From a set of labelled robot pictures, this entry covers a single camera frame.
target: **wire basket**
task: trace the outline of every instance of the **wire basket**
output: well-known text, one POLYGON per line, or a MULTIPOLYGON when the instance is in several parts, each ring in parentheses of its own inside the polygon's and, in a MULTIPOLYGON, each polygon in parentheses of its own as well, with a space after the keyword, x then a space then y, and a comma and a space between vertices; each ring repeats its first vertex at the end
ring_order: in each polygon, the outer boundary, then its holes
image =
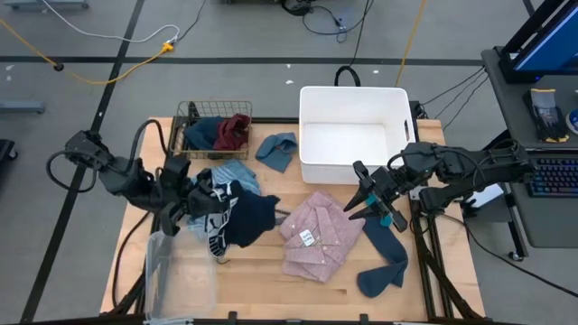
POLYGON ((235 114, 249 116, 247 131, 250 131, 250 117, 253 113, 253 104, 245 100, 191 100, 182 101, 177 107, 171 133, 174 141, 170 146, 173 155, 185 154, 188 159, 246 159, 249 154, 249 141, 238 150, 195 150, 189 145, 184 136, 184 130, 197 123, 204 117, 221 116, 231 118, 235 114))

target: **gray floor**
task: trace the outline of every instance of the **gray floor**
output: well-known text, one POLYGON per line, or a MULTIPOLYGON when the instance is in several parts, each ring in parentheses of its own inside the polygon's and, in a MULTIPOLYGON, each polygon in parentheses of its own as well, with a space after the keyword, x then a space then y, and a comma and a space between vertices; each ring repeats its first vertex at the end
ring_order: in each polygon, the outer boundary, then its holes
MULTIPOLYGON (((66 11, 86 30, 122 35, 135 0, 90 1, 89 11, 66 11)), ((335 8, 346 25, 359 19, 363 2, 321 0, 335 8)), ((190 21, 200 1, 146 0, 135 37, 165 23, 181 27, 190 21)), ((368 14, 359 48, 361 58, 399 58, 410 32, 419 0, 376 1, 368 14)), ((319 29, 333 28, 322 13, 311 17, 319 29)), ((12 12, 0 6, 0 19, 12 24, 25 38, 49 55, 116 56, 119 42, 79 35, 53 14, 12 12)), ((417 59, 473 59, 480 51, 503 44, 527 19, 521 0, 435 0, 426 7, 410 57, 417 59)), ((144 44, 131 45, 128 56, 152 55, 170 32, 144 44)), ((0 29, 0 56, 32 55, 12 35, 0 29)), ((267 2, 238 0, 223 5, 208 0, 199 24, 173 57, 349 57, 357 33, 338 44, 331 36, 306 32, 300 18, 267 2)), ((93 79, 106 79, 111 64, 67 64, 93 79)), ((303 86, 330 85, 338 65, 228 64, 146 66, 118 83, 108 106, 101 134, 113 153, 125 154, 133 133, 149 116, 172 116, 181 100, 244 98, 254 104, 255 116, 297 116, 299 90, 303 86)), ((364 86, 388 87, 395 83, 397 66, 358 66, 364 86)), ((426 101, 472 74, 475 67, 408 66, 401 87, 411 99, 426 101)), ((46 177, 44 161, 62 148, 80 129, 90 127, 103 87, 78 83, 39 63, 0 64, 0 98, 37 99, 47 104, 46 114, 0 116, 0 138, 17 142, 19 159, 2 175, 0 188, 0 323, 17 322, 33 285, 45 248, 61 212, 66 192, 46 177)), ((450 102, 451 93, 427 106, 431 117, 450 102)), ((468 92, 440 116, 447 123, 468 92)), ((480 149, 504 129, 498 104, 489 83, 471 99, 445 132, 447 142, 480 149)), ((74 168, 55 163, 57 175, 71 179, 74 168)), ((98 185, 82 194, 70 217, 54 267, 41 300, 36 320, 54 320, 98 314, 114 254, 126 202, 105 193, 98 185)), ((472 230, 495 252, 511 250, 505 224, 481 218, 472 230)), ((528 324, 578 323, 572 298, 546 287, 476 246, 471 251, 487 314, 495 320, 528 324)), ((520 265, 551 281, 578 290, 575 270, 578 251, 531 249, 520 265)))

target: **pink plaid shirt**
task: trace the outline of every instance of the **pink plaid shirt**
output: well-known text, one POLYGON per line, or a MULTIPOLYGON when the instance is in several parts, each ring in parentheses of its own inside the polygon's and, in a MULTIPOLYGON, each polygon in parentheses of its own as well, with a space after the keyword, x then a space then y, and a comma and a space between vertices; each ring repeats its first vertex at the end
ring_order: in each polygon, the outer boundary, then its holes
POLYGON ((329 281, 345 263, 365 224, 365 219, 349 220, 349 215, 329 193, 314 192, 280 227, 287 239, 283 272, 329 281), (312 238, 303 239, 309 233, 312 238))

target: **black keyboard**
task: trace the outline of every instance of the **black keyboard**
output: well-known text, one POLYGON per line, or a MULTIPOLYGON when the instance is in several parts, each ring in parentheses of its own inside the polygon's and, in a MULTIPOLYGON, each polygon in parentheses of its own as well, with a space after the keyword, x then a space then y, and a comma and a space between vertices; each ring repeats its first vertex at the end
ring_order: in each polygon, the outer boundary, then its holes
POLYGON ((533 197, 578 197, 578 159, 532 159, 536 174, 527 185, 533 197))

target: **shirt label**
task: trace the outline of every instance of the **shirt label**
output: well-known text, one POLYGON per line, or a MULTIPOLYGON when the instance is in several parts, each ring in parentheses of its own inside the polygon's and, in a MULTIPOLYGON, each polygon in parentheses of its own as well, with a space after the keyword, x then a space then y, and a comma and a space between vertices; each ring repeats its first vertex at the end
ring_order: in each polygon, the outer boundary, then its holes
POLYGON ((302 231, 299 236, 301 236, 301 240, 306 246, 311 246, 315 242, 315 238, 313 238, 313 235, 309 229, 302 231))

